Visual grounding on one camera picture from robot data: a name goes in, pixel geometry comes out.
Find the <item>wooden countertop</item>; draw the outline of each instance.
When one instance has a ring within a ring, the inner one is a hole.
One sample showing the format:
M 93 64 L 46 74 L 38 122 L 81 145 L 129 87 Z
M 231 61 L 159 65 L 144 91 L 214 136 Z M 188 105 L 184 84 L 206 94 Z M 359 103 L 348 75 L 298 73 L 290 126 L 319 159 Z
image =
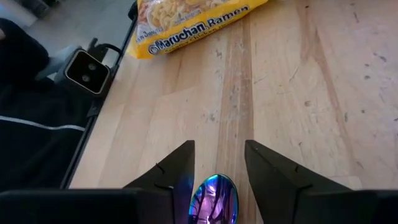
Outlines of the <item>wooden countertop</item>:
M 122 187 L 187 139 L 195 188 L 224 173 L 242 223 L 255 139 L 354 189 L 398 187 L 398 1 L 269 1 L 153 60 L 126 55 L 72 181 Z

